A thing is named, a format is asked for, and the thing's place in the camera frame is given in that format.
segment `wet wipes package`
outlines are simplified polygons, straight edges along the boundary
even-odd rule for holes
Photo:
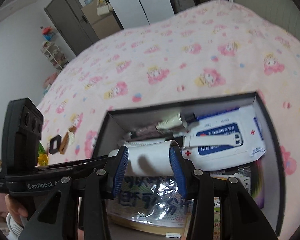
[[[211,145],[183,151],[183,156],[197,169],[214,171],[258,160],[265,152],[262,128],[253,106],[243,106],[215,115],[199,116],[189,127],[192,136],[228,135],[235,133],[236,146]]]

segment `bed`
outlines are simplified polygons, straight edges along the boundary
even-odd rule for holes
[[[240,4],[213,0],[83,51],[38,105],[41,143],[76,126],[73,144],[49,164],[90,158],[107,110],[248,91],[258,91],[280,141],[280,239],[289,239],[300,224],[300,41]]]

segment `green object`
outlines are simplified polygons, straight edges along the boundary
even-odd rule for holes
[[[49,157],[44,150],[44,147],[39,142],[39,149],[38,149],[38,164],[40,166],[47,166],[49,162]]]

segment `door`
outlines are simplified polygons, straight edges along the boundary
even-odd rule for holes
[[[52,0],[44,9],[76,56],[99,40],[81,8],[79,0]]]

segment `hand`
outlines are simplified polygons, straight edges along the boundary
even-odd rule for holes
[[[25,218],[28,217],[28,211],[26,210],[26,208],[10,195],[6,195],[6,205],[13,220],[20,226],[23,226],[20,216],[23,216]]]

